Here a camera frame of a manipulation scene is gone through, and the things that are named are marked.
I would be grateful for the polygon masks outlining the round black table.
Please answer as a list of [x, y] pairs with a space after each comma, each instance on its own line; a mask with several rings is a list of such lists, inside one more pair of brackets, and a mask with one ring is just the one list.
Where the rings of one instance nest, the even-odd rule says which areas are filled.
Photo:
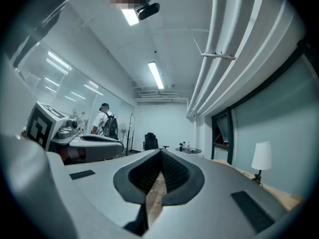
[[188, 154], [199, 154], [202, 151], [200, 149], [197, 148], [176, 148], [176, 151], [180, 151], [180, 152], [184, 152], [184, 153], [188, 153]]

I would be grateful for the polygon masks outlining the black office chair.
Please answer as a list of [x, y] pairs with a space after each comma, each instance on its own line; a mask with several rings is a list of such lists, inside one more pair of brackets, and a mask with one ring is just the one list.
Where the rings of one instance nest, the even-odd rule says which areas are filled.
[[145, 134], [145, 141], [143, 145], [144, 150], [151, 150], [151, 149], [158, 149], [158, 139], [156, 138], [156, 135], [152, 132], [148, 132]]

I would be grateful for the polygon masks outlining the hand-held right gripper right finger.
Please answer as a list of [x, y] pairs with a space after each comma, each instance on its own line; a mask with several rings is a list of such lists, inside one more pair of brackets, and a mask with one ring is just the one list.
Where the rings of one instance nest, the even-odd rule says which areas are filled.
[[144, 234], [145, 239], [249, 239], [256, 232], [231, 196], [241, 191], [274, 222], [287, 213], [271, 193], [235, 168], [171, 148], [169, 152], [198, 166], [203, 172], [204, 184], [187, 204], [164, 206]]

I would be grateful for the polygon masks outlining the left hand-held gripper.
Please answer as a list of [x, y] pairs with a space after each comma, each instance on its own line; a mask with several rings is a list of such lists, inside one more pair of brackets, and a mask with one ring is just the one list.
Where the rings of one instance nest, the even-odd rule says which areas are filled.
[[37, 102], [28, 118], [26, 137], [39, 143], [46, 151], [54, 143], [68, 145], [71, 159], [84, 162], [109, 160], [124, 150], [118, 139], [96, 134], [79, 134], [77, 120], [70, 119], [51, 105]]

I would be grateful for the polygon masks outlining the person's black shirt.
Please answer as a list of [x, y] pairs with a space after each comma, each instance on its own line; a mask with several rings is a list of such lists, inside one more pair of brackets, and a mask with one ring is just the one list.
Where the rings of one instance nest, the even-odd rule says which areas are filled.
[[49, 33], [69, 1], [25, 0], [12, 8], [2, 48], [14, 68]]

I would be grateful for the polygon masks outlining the white shade table lamp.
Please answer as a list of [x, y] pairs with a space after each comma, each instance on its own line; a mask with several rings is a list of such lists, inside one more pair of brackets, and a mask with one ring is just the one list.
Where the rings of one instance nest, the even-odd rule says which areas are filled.
[[258, 174], [254, 175], [252, 181], [261, 185], [261, 172], [272, 168], [272, 148], [270, 142], [256, 143], [251, 167], [258, 170]]

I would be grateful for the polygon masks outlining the white ceiling pipe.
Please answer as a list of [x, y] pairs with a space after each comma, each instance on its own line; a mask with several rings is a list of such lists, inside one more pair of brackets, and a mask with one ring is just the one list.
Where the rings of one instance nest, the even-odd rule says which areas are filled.
[[191, 113], [195, 110], [195, 102], [199, 95], [200, 89], [202, 88], [202, 84], [204, 78], [206, 76], [207, 71], [207, 62], [212, 61], [212, 57], [207, 56], [207, 54], [214, 54], [219, 38], [219, 34], [221, 31], [221, 25], [223, 23], [223, 17], [226, 7], [227, 0], [212, 0], [212, 12], [211, 12], [211, 21], [210, 21], [210, 28], [209, 28], [209, 35], [207, 40], [207, 45], [204, 50], [204, 55], [202, 65], [200, 68], [200, 73], [195, 85], [195, 89], [187, 108], [186, 116], [189, 117]]
[[[219, 34], [216, 50], [214, 54], [235, 56], [237, 59], [240, 49], [245, 45], [249, 37], [253, 22], [256, 0], [227, 0]], [[209, 96], [222, 82], [222, 77], [226, 70], [235, 63], [236, 60], [215, 58], [207, 62], [207, 71], [202, 88], [195, 102], [195, 110], [189, 117], [203, 114], [203, 107], [209, 100]]]

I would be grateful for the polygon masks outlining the black framed window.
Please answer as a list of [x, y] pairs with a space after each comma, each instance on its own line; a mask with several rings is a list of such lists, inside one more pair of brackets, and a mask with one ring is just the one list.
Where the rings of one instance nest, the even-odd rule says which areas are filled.
[[211, 159], [224, 157], [228, 164], [233, 162], [234, 124], [229, 107], [211, 118], [212, 121], [212, 151]]

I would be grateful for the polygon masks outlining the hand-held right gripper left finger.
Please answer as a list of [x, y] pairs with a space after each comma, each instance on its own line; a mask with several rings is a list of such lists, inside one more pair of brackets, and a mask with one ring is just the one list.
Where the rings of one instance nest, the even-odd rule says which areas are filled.
[[117, 170], [150, 154], [144, 151], [113, 160], [67, 165], [69, 174], [92, 170], [93, 175], [74, 180], [85, 197], [108, 219], [120, 227], [138, 217], [140, 205], [126, 202], [114, 187], [113, 177]]

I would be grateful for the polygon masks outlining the white pipe bracket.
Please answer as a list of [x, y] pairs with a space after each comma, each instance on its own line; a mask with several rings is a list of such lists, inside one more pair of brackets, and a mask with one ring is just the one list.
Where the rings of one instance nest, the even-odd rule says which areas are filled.
[[201, 53], [202, 57], [208, 57], [208, 58], [222, 58], [222, 59], [229, 59], [229, 60], [236, 60], [237, 58], [235, 56], [230, 55], [223, 55], [223, 54], [211, 54], [211, 53]]

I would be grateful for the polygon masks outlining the long ceiling light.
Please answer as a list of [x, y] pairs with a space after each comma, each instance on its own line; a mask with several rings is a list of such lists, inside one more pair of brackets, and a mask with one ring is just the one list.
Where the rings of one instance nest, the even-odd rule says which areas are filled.
[[140, 22], [137, 13], [134, 9], [121, 9], [121, 11], [125, 19], [127, 20], [129, 26], [138, 24]]
[[156, 63], [155, 62], [149, 62], [148, 63], [148, 67], [149, 67], [149, 69], [150, 69], [150, 71], [151, 71], [151, 73], [152, 73], [152, 75], [154, 77], [154, 80], [155, 80], [158, 88], [161, 89], [161, 90], [164, 89], [164, 86], [163, 86], [162, 80], [160, 78], [160, 74], [159, 74], [159, 71], [157, 69]]

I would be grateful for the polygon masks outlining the black metal frame stand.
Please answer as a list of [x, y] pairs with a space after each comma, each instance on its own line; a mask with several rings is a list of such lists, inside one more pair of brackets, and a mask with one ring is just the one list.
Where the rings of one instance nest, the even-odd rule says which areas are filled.
[[128, 156], [129, 152], [133, 150], [135, 124], [136, 124], [136, 118], [134, 117], [133, 114], [131, 114], [130, 123], [128, 127], [128, 133], [127, 133], [126, 156]]

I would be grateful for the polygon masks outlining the white standing fan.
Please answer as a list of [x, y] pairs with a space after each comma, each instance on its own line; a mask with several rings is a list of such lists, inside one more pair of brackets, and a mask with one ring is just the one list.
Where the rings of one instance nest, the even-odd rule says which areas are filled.
[[125, 135], [128, 131], [128, 127], [125, 123], [121, 123], [118, 125], [118, 133], [119, 133], [119, 139], [122, 143], [125, 142]]

